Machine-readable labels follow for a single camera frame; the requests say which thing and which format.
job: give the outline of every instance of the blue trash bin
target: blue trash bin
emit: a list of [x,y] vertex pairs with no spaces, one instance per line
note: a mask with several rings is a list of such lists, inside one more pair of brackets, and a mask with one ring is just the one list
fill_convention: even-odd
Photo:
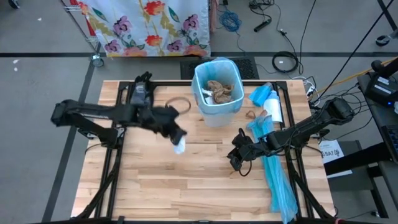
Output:
[[[207,90],[208,80],[216,80],[223,85],[234,85],[231,92],[233,101],[209,105],[201,92],[202,88]],[[229,124],[242,107],[244,98],[242,79],[236,64],[227,58],[217,58],[211,62],[198,65],[195,68],[191,87],[199,111],[204,117],[205,124],[209,127]]]

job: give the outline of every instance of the cart wheel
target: cart wheel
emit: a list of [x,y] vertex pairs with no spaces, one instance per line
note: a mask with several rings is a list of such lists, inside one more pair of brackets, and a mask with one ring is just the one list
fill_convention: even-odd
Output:
[[95,67],[102,67],[104,65],[104,60],[102,60],[102,58],[94,59],[93,65]]
[[380,214],[379,214],[379,212],[377,210],[376,211],[372,211],[371,215],[374,216],[374,217],[380,218]]
[[9,4],[13,9],[19,9],[18,0],[8,0],[8,4]]
[[380,46],[380,47],[387,45],[389,42],[390,42],[390,40],[387,39],[386,35],[381,35],[380,37],[378,37],[376,39],[376,44],[377,44],[377,46]]
[[104,60],[102,60],[101,56],[96,54],[91,57],[91,61],[95,67],[101,67],[104,65]]

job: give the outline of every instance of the floral fabric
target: floral fabric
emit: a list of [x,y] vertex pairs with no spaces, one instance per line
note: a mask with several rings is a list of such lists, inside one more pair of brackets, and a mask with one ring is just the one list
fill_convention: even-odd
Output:
[[210,56],[208,1],[81,0],[108,57]]

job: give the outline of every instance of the gray floor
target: gray floor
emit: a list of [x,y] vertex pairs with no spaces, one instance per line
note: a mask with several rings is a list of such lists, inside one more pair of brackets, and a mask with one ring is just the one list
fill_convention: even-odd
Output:
[[[7,1],[0,1],[0,53],[91,51],[58,1],[19,2],[22,7],[15,11],[7,5]],[[298,50],[312,1],[276,2],[282,9],[279,27],[288,32],[290,40]],[[275,21],[279,15],[276,7],[267,10],[274,21],[259,33],[254,33],[252,29],[262,21],[262,17],[250,12],[246,0],[229,0],[229,4],[228,9],[236,12],[243,21],[239,30],[239,46],[245,51],[292,50],[289,43],[275,31]],[[398,3],[395,2],[390,11],[396,22],[398,14],[394,13],[397,10]],[[380,13],[376,1],[318,1],[308,23],[303,52],[351,52]],[[82,16],[79,13],[75,15],[79,22],[84,24]],[[383,48],[374,44],[377,36],[390,32],[391,27],[383,17],[358,52],[398,52],[398,41],[391,42]],[[236,46],[237,38],[234,33],[224,29],[217,30],[211,37],[212,51],[240,52]],[[16,64],[13,63],[15,59],[19,59]],[[383,61],[389,57],[355,57],[344,69],[339,80],[369,68],[375,59]],[[323,88],[337,74],[345,60],[345,57],[304,57],[303,76],[313,75],[317,86]],[[98,101],[103,80],[132,80],[147,70],[154,74],[154,79],[180,78],[180,58],[106,58],[104,61],[104,67],[94,70],[86,102]],[[256,62],[273,71],[270,57],[256,57]],[[88,65],[89,60],[85,57],[0,58],[2,223],[41,221],[69,131],[68,128],[55,128],[50,123],[50,115],[56,102],[68,98],[78,99]],[[261,67],[258,67],[258,70],[262,79],[288,78],[281,74],[270,75]],[[291,77],[297,75],[297,72],[290,74]],[[333,87],[328,93],[348,89],[355,83],[356,80],[351,80]],[[369,112],[361,113],[344,126],[331,127],[328,138],[336,138],[362,126],[370,116]],[[376,136],[377,140],[364,138],[365,133]],[[373,121],[366,128],[341,138],[355,139],[360,141],[362,147],[381,141]],[[85,138],[76,136],[53,220],[64,220],[70,216],[86,144]],[[377,179],[376,182],[391,218],[382,220],[367,214],[354,220],[394,223],[393,220],[398,218],[397,210],[389,198],[384,181]],[[369,192],[333,192],[332,189],[332,195],[341,218],[375,209]]]

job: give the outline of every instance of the wooden tabletop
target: wooden tabletop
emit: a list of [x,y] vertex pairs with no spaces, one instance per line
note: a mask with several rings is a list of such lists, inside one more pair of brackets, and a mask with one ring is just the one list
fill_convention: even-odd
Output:
[[[288,90],[295,122],[310,116],[303,83],[288,80]],[[114,105],[119,81],[104,81],[99,104]],[[247,96],[256,86],[244,86],[243,106],[229,126],[209,128],[198,112],[190,86],[158,86],[155,104],[164,105],[175,96],[184,96],[192,103],[189,113],[181,115],[177,123],[188,132],[185,153],[176,155],[169,139],[151,131],[128,128],[124,140],[121,169],[114,204],[113,219],[123,215],[127,220],[231,220],[280,221],[279,213],[271,213],[271,192],[260,159],[252,163],[247,177],[234,172],[226,155],[233,149],[232,139],[238,128],[245,129],[251,120],[245,114],[255,108]],[[284,118],[287,119],[282,100]],[[187,103],[172,103],[183,110]],[[110,121],[96,120],[108,127]],[[90,141],[89,146],[99,141]],[[315,141],[310,146],[318,148]],[[93,147],[85,157],[72,216],[78,215],[97,192],[101,180],[106,149]],[[280,158],[287,175],[285,158]],[[309,189],[330,214],[334,214],[331,193],[319,152],[305,148],[302,159]],[[243,165],[243,172],[248,163]],[[301,190],[299,199],[303,216],[306,209]],[[108,194],[103,210],[106,210]]]

